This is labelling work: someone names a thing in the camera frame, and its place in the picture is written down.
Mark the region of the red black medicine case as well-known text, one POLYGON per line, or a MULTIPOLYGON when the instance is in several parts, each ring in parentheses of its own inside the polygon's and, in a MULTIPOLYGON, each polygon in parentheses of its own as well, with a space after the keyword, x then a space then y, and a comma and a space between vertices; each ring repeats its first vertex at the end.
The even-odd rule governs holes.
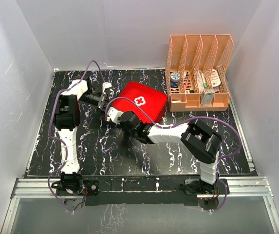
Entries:
POLYGON ((133 111, 144 123, 158 123, 166 111, 167 96, 135 81, 127 83, 119 99, 111 107, 120 111, 133 111))

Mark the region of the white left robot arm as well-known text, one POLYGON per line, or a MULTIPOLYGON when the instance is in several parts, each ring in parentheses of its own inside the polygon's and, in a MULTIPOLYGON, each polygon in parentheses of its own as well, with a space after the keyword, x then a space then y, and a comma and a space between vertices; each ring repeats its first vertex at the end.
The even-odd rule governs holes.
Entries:
POLYGON ((102 92, 95 94, 88 81, 77 79, 72 81, 67 89, 58 92, 53 110, 53 124, 61 143, 60 186, 68 193, 77 195, 84 189, 76 145, 76 133, 80 125, 79 100, 82 98, 84 102, 101 110, 108 103, 111 88, 111 83, 104 82, 102 92))

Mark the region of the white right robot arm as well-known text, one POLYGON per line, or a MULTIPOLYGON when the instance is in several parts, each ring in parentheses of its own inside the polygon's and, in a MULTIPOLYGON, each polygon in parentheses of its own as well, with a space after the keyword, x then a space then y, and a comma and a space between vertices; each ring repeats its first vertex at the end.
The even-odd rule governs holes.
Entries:
POLYGON ((121 112, 113 107, 105 110, 106 121, 121 126, 143 144, 183 144, 200 163, 200 179, 183 185, 189 193, 213 194, 218 187, 218 159, 222 136, 199 119, 178 125, 144 123, 133 111, 121 112))

